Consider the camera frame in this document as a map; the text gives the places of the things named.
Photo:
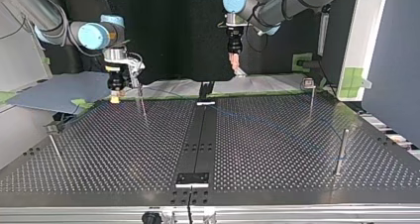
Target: white wall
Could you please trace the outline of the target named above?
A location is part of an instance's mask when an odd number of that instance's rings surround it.
[[[18,19],[21,18],[12,6],[6,5]],[[0,3],[0,37],[16,31],[19,26]],[[37,80],[48,78],[50,71],[42,63],[42,57],[44,54],[36,46],[32,35],[25,30],[0,40],[0,91],[14,91]]]
[[[20,15],[10,5],[14,15]],[[20,24],[0,3],[0,37],[15,32]],[[21,30],[0,40],[0,91],[16,91],[51,76],[44,53],[31,34]],[[46,134],[44,126],[53,120],[52,113],[0,105],[0,169],[36,145]]]
[[[340,78],[339,91],[342,88],[344,72],[349,67],[364,69],[362,78],[368,78],[368,71],[376,45],[380,20],[386,0],[358,0],[349,34],[349,41]],[[365,89],[359,89],[358,97],[344,98],[341,101],[362,101]]]
[[[0,107],[0,169],[47,137],[45,125],[53,112],[13,106]]]

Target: vertical metal post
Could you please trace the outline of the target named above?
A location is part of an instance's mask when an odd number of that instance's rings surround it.
[[[313,86],[313,87],[312,87],[311,111],[312,111],[312,108],[314,107],[315,88],[316,88],[316,86]]]
[[[58,149],[58,146],[55,143],[55,139],[53,138],[53,134],[49,134],[49,137],[50,137],[50,140],[52,141],[52,146],[53,146],[53,149],[56,152],[56,155],[61,158],[61,154],[59,153],[59,149]]]
[[[341,167],[343,164],[343,158],[346,156],[346,145],[349,140],[349,129],[345,129],[343,132],[343,140],[340,147],[339,157],[337,159],[337,166],[336,166],[336,176],[341,175]]]

